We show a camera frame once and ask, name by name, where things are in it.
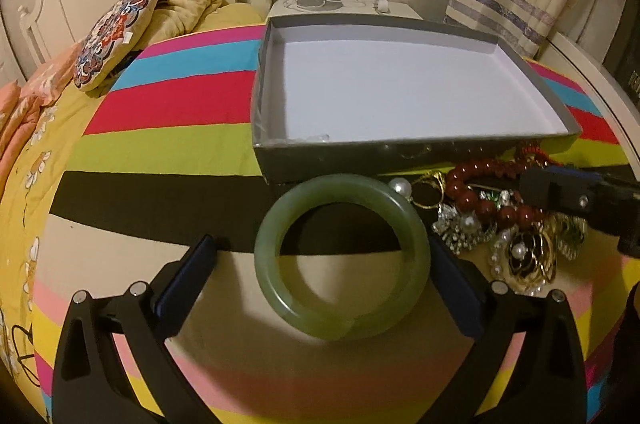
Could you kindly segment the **gold rings cluster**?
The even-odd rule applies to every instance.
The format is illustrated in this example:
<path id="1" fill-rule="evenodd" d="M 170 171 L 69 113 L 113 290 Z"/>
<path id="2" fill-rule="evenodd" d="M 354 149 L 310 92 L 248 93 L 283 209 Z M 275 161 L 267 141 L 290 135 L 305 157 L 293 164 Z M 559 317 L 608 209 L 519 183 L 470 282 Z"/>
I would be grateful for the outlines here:
<path id="1" fill-rule="evenodd" d="M 411 182 L 411 201 L 422 210 L 437 209 L 445 200 L 445 176 L 440 171 L 428 171 Z"/>

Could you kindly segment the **green jade bangle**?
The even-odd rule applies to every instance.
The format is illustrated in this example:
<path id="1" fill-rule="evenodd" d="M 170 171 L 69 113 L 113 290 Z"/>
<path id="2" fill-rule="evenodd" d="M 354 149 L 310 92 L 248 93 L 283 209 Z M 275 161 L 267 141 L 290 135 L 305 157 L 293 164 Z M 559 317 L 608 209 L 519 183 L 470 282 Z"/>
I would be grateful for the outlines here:
<path id="1" fill-rule="evenodd" d="M 384 218 L 402 252 L 402 268 L 390 296 L 375 311 L 357 317 L 314 311 L 296 300 L 281 274 L 280 254 L 288 229 L 307 212 L 331 203 L 359 205 Z M 295 186 L 270 207 L 254 245 L 256 278 L 272 310 L 294 329 L 330 342 L 362 340 L 396 326 L 418 303 L 431 265 L 427 231 L 410 201 L 374 178 L 355 174 L 323 175 Z"/>

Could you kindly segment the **silver pearl brooch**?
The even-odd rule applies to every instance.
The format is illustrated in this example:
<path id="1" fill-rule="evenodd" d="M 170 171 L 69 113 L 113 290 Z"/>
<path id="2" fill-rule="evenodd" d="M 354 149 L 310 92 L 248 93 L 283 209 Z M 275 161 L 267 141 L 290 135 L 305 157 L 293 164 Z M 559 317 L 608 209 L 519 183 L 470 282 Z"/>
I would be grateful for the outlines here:
<path id="1" fill-rule="evenodd" d="M 454 255 L 470 251 L 480 243 L 482 224 L 473 212 L 460 213 L 454 205 L 442 203 L 432 230 Z"/>

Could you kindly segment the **white window sill ledge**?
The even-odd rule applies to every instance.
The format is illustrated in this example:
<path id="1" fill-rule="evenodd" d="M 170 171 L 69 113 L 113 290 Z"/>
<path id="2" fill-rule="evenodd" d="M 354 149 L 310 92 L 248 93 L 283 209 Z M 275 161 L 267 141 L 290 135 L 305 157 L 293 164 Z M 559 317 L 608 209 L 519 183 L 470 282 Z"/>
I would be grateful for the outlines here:
<path id="1" fill-rule="evenodd" d="M 639 111 L 601 62 L 559 32 L 541 46 L 538 62 L 578 83 L 613 124 L 614 133 L 639 152 Z"/>

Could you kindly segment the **loose pearl earring right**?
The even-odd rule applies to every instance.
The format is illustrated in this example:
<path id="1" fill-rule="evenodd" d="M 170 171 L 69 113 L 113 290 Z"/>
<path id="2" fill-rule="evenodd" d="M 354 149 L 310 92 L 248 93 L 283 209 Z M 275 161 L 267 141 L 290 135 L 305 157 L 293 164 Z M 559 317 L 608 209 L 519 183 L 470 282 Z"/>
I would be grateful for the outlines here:
<path id="1" fill-rule="evenodd" d="M 398 193 L 398 195 L 401 195 L 405 199 L 410 200 L 412 198 L 412 185 L 407 178 L 394 177 L 388 182 L 388 185 L 394 192 Z"/>

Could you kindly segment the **yellow floral bedspread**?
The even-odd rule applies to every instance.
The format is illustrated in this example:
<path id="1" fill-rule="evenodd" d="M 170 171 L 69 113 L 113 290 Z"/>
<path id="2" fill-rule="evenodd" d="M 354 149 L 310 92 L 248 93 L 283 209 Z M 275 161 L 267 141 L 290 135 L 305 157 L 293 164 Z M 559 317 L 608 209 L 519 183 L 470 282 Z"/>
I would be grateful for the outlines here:
<path id="1" fill-rule="evenodd" d="M 204 233 L 250 249 L 270 199 L 250 144 L 250 91 L 262 16 L 236 3 L 177 40 L 142 50 L 123 78 L 67 85 L 41 110 L 1 197 L 1 357 L 40 420 L 51 412 L 53 357 L 70 275 L 121 278 L 122 257 L 55 240 L 47 221 L 189 245 Z"/>

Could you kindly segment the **grey shallow cardboard tray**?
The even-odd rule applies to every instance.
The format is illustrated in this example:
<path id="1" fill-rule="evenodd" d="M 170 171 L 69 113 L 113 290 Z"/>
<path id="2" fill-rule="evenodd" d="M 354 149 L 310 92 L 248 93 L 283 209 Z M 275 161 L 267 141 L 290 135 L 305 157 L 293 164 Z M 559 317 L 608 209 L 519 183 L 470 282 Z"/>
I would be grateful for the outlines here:
<path id="1" fill-rule="evenodd" d="M 353 14 L 267 21 L 250 125 L 260 172 L 273 183 L 423 170 L 524 144 L 557 153 L 582 132 L 498 36 Z"/>

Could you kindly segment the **white bedside table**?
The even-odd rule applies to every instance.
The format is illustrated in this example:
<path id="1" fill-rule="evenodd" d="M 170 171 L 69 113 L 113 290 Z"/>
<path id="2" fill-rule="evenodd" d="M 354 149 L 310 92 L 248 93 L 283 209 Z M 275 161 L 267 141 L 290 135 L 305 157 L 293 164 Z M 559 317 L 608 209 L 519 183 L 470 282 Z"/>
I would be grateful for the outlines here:
<path id="1" fill-rule="evenodd" d="M 383 1 L 384 10 L 378 10 L 375 4 L 375 0 L 277 0 L 272 4 L 267 19 L 296 15 L 344 14 L 422 20 L 422 17 L 406 3 Z"/>

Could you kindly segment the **colourful striped cloth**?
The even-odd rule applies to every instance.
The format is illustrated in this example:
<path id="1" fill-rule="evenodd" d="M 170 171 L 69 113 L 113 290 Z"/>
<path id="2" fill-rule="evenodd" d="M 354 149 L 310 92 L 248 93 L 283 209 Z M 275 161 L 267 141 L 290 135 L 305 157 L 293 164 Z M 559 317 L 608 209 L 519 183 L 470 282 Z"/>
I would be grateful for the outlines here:
<path id="1" fill-rule="evenodd" d="M 36 272 L 57 423 L 588 423 L 639 279 L 591 98 L 495 36 L 279 17 L 144 50 Z"/>

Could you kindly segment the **round patterned cushion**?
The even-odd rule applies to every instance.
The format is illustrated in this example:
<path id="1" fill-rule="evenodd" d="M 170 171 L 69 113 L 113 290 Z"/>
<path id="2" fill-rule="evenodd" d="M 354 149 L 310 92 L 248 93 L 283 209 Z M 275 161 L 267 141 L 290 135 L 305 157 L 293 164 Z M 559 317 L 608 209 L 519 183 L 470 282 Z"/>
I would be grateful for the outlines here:
<path id="1" fill-rule="evenodd" d="M 158 0 L 118 0 L 91 28 L 74 67 L 82 92 L 100 85 L 149 27 Z"/>

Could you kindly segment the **tan blanket at headboard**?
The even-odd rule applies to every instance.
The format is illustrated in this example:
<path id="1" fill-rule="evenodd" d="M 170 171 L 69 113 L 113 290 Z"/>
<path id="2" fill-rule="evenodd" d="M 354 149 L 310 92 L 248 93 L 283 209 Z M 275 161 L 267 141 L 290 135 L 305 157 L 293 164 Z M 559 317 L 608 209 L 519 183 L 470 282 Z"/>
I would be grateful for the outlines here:
<path id="1" fill-rule="evenodd" d="M 227 0 L 158 0 L 134 48 L 142 51 L 154 43 L 191 33 L 206 13 L 228 4 Z"/>

